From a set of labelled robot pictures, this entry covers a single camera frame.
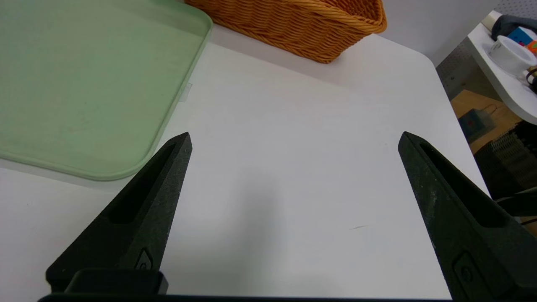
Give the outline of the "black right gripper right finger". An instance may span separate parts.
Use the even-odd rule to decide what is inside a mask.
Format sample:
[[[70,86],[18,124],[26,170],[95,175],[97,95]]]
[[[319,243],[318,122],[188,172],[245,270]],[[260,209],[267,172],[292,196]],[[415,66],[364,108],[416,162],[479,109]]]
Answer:
[[[535,299],[536,237],[425,139],[398,151],[451,297]]]

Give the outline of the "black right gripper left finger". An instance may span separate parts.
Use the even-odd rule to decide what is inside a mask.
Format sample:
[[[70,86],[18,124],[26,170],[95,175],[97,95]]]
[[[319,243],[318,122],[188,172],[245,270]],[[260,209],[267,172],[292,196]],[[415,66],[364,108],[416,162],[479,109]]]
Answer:
[[[54,294],[165,294],[160,266],[192,143],[169,139],[46,270]]]

